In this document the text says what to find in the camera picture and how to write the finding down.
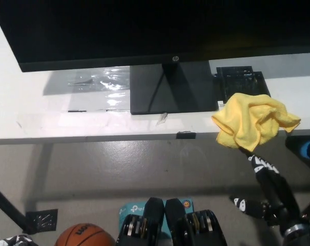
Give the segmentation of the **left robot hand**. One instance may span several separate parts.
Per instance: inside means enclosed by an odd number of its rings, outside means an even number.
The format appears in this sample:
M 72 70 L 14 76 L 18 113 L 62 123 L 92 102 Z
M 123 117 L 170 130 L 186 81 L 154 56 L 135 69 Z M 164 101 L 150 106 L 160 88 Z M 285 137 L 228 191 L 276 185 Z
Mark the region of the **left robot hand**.
M 1 239 L 0 246 L 38 246 L 38 244 L 29 235 L 20 234 Z

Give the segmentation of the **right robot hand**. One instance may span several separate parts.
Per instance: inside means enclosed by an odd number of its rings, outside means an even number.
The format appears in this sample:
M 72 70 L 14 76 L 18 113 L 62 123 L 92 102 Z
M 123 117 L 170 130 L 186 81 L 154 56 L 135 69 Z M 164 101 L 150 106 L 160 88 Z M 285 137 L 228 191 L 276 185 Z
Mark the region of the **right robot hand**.
M 265 200 L 256 201 L 230 196 L 230 201 L 245 215 L 262 219 L 269 227 L 278 226 L 283 237 L 308 231 L 310 222 L 301 216 L 299 206 L 286 179 L 278 169 L 261 156 L 239 149 L 251 164 Z

